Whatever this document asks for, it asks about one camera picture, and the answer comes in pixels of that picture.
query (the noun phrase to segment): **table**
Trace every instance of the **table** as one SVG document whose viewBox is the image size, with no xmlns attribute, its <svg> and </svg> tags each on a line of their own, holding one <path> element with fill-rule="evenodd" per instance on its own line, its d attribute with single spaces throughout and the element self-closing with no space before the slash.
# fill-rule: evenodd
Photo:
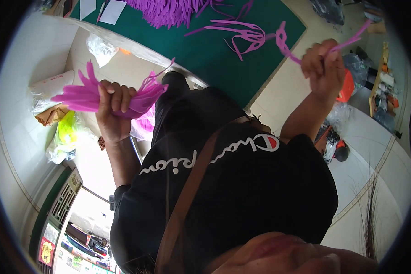
<svg viewBox="0 0 411 274">
<path fill-rule="evenodd" d="M 141 11 L 126 6 L 116 25 L 96 19 L 104 0 L 97 0 L 96 10 L 78 24 L 111 44 L 132 52 L 134 55 L 163 67 L 175 57 L 178 67 L 187 71 L 187 78 L 201 86 L 213 85 L 232 97 L 240 107 L 251 105 L 278 70 L 284 56 L 274 41 L 267 41 L 260 49 L 243 55 L 241 62 L 223 41 L 231 41 L 234 32 L 204 30 L 185 37 L 184 34 L 210 25 L 211 19 L 224 19 L 210 7 L 198 17 L 192 16 L 190 29 L 182 25 L 155 29 L 142 19 Z M 245 1 L 226 0 L 234 7 L 219 7 L 227 13 L 238 13 Z M 80 3 L 70 14 L 79 18 Z M 243 21 L 257 24 L 266 33 L 273 33 L 282 21 L 286 21 L 287 45 L 292 48 L 306 30 L 301 20 L 281 1 L 255 0 Z M 241 49 L 248 46 L 238 41 Z"/>
</svg>

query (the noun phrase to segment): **person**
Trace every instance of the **person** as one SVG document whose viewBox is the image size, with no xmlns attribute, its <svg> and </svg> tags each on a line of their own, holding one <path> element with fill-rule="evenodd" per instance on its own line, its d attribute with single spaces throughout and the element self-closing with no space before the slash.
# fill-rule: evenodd
<svg viewBox="0 0 411 274">
<path fill-rule="evenodd" d="M 155 105 L 151 149 L 140 164 L 126 111 L 135 89 L 101 81 L 97 121 L 116 191 L 110 243 L 125 273 L 153 273 L 168 218 L 205 142 L 218 129 L 211 161 L 183 223 L 167 273 L 372 273 L 377 263 L 319 245 L 337 210 L 334 180 L 313 141 L 342 88 L 345 68 L 334 40 L 307 49 L 301 69 L 311 93 L 279 138 L 249 123 L 216 88 L 191 91 L 168 72 Z"/>
</svg>

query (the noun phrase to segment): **white paper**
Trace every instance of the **white paper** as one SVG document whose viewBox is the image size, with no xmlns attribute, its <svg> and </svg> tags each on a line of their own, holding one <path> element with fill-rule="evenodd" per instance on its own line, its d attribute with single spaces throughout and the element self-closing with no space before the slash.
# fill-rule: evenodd
<svg viewBox="0 0 411 274">
<path fill-rule="evenodd" d="M 121 15 L 123 9 L 125 8 L 126 2 L 123 1 L 114 1 L 111 0 L 108 2 L 105 10 L 103 11 L 102 16 L 100 17 L 99 22 L 108 23 L 111 25 L 115 25 L 117 19 Z"/>
<path fill-rule="evenodd" d="M 81 0 L 79 14 L 81 21 L 96 9 L 96 0 Z"/>
</svg>

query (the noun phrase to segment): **black pants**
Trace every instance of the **black pants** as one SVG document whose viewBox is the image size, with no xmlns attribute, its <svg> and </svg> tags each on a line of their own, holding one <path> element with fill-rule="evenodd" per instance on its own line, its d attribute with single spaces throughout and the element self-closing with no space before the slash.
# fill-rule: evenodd
<svg viewBox="0 0 411 274">
<path fill-rule="evenodd" d="M 190 90 L 186 78 L 178 72 L 168 72 L 161 82 L 168 88 L 155 104 L 151 146 L 175 131 L 201 130 L 212 134 L 226 123 L 245 115 L 236 102 L 218 88 Z"/>
</svg>

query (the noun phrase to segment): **left hand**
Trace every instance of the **left hand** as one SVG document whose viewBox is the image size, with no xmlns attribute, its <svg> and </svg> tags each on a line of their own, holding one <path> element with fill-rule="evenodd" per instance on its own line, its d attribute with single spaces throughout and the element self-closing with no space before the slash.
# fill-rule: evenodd
<svg viewBox="0 0 411 274">
<path fill-rule="evenodd" d="M 107 80 L 100 81 L 99 85 L 99 110 L 96 113 L 105 145 L 117 145 L 120 141 L 129 137 L 131 131 L 131 119 L 125 119 L 114 115 L 113 111 L 126 112 L 131 99 L 137 94 L 134 88 L 118 83 L 110 83 Z"/>
<path fill-rule="evenodd" d="M 312 92 L 322 100 L 335 100 L 344 85 L 345 68 L 341 52 L 329 52 L 337 46 L 334 39 L 315 43 L 301 61 L 301 71 L 310 78 Z"/>
</svg>

